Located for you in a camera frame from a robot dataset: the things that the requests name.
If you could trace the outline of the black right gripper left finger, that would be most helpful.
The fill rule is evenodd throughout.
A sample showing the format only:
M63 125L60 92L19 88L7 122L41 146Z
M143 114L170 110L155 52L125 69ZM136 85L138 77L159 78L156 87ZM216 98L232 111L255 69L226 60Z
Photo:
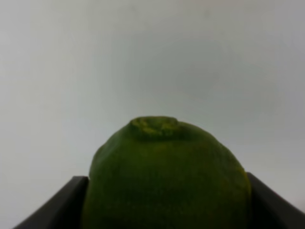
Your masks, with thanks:
M74 176L16 229L79 229L89 179Z

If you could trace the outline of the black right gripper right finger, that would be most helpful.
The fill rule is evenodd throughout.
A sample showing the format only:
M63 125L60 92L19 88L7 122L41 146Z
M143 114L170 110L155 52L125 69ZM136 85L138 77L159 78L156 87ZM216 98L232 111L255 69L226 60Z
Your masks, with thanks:
M251 229L304 229L305 214L294 207L252 173Z

